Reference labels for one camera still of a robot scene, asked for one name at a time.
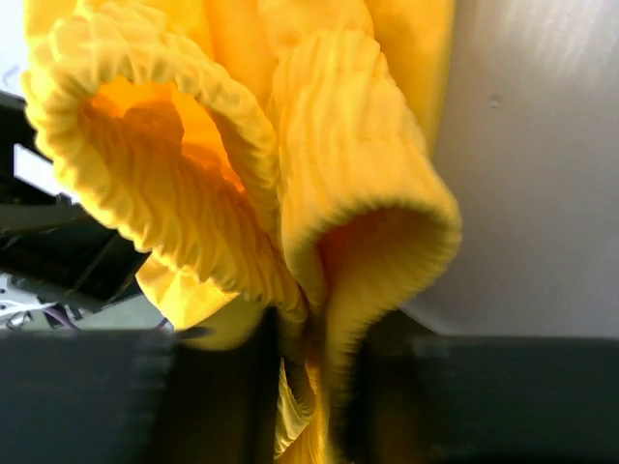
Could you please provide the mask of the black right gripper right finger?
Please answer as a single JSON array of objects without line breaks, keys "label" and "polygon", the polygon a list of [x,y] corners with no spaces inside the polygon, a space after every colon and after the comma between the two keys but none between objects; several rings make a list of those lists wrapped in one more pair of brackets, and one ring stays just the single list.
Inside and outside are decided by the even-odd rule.
[{"label": "black right gripper right finger", "polygon": [[375,323],[337,436],[356,463],[614,463],[618,343]]}]

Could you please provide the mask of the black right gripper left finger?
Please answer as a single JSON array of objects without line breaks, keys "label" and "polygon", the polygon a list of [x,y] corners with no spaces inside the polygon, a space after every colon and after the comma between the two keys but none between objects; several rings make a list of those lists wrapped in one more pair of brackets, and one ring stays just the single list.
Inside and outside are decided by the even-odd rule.
[{"label": "black right gripper left finger", "polygon": [[280,357],[267,312],[204,351],[155,330],[1,334],[5,463],[269,463]]}]

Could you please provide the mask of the yellow shorts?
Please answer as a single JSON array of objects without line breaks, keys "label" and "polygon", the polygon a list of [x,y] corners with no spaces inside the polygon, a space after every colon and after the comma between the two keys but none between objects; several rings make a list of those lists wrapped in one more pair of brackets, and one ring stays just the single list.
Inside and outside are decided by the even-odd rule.
[{"label": "yellow shorts", "polygon": [[26,114],[59,183],[147,253],[178,329],[262,308],[281,349],[273,457],[342,463],[369,327],[457,254],[436,173],[452,1],[28,1]]}]

